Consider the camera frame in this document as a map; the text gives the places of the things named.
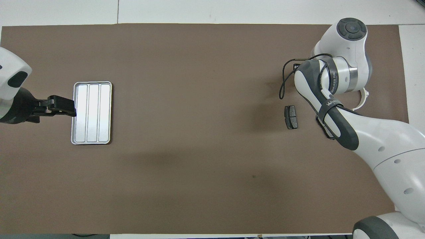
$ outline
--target white robotic arm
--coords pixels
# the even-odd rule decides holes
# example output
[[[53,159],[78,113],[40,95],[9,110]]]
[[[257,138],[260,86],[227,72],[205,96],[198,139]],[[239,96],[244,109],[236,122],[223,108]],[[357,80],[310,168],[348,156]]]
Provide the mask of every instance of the white robotic arm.
[[[39,123],[40,116],[76,116],[73,100],[57,95],[49,96],[47,100],[37,100],[22,88],[31,72],[31,67],[25,61],[0,47],[0,122]]]
[[[358,222],[354,238],[425,238],[425,136],[403,122],[361,116],[334,97],[368,82],[366,38],[367,28],[357,19],[332,25],[313,49],[315,55],[332,57],[321,55],[298,66],[295,87],[333,137],[371,167],[401,212]]]

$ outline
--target round joint cap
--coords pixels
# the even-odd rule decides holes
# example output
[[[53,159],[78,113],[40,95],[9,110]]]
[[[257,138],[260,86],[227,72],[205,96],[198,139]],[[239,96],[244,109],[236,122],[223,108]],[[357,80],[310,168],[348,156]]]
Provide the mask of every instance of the round joint cap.
[[[362,21],[349,17],[338,22],[337,32],[346,40],[357,41],[365,37],[367,28]]]

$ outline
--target black cable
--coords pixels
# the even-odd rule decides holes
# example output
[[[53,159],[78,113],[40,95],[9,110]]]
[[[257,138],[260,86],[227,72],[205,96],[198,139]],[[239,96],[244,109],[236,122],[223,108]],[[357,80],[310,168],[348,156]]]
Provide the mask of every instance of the black cable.
[[[314,55],[314,56],[312,56],[312,57],[310,57],[310,58],[305,58],[305,59],[297,59],[297,58],[294,58],[294,59],[290,59],[289,61],[287,61],[284,65],[283,65],[283,68],[282,68],[282,85],[280,86],[280,89],[279,89],[279,99],[283,99],[283,97],[285,96],[285,82],[288,80],[288,78],[292,75],[292,74],[294,74],[296,71],[297,71],[297,69],[294,69],[293,71],[291,71],[291,73],[289,73],[289,75],[287,75],[286,77],[285,77],[285,67],[286,67],[286,65],[288,64],[288,63],[290,63],[290,62],[292,62],[292,61],[306,61],[306,60],[311,60],[311,59],[313,59],[313,58],[316,58],[316,57],[319,57],[319,56],[328,56],[328,57],[332,57],[332,55],[331,54],[328,54],[328,53],[321,53],[321,54],[317,54],[317,55]]]
[[[97,234],[88,234],[88,235],[72,234],[72,235],[77,236],[77,237],[89,237],[89,236],[94,236],[94,235],[97,235]]]

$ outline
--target silver tray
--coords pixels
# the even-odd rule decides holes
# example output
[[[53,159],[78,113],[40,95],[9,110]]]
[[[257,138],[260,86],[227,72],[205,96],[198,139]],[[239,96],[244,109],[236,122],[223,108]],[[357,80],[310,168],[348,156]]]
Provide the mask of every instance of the silver tray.
[[[74,85],[77,116],[72,118],[75,145],[107,144],[111,140],[112,83],[77,82]]]

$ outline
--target brown table mat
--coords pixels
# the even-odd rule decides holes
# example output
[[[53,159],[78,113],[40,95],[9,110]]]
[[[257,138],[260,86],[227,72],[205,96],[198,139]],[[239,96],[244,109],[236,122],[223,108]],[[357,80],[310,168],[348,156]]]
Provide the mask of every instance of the brown table mat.
[[[329,26],[3,27],[36,98],[111,81],[112,141],[71,119],[0,125],[0,233],[347,233],[394,209],[371,169],[325,138],[281,68]],[[368,26],[370,117],[407,122],[398,26]],[[355,106],[358,93],[341,97]],[[283,108],[295,105],[299,129]]]

